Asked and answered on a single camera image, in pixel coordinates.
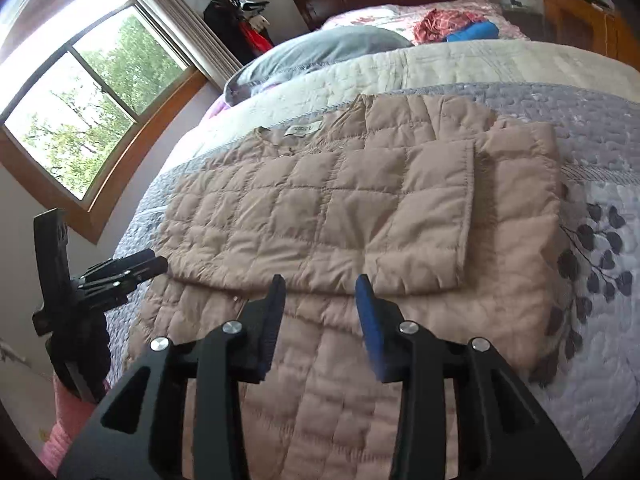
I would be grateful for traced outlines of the pink sleeved left forearm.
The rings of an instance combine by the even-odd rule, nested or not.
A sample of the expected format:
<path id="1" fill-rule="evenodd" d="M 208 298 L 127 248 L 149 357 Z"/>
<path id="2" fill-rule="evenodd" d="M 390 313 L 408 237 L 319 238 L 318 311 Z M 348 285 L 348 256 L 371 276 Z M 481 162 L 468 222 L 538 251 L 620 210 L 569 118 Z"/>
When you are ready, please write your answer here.
<path id="1" fill-rule="evenodd" d="M 44 442 L 39 454 L 40 462 L 56 476 L 58 467 L 73 440 L 85 427 L 90 416 L 96 409 L 96 404 L 86 402 L 74 396 L 60 382 L 58 376 L 53 375 L 53 391 L 55 397 L 55 424 L 48 440 Z"/>

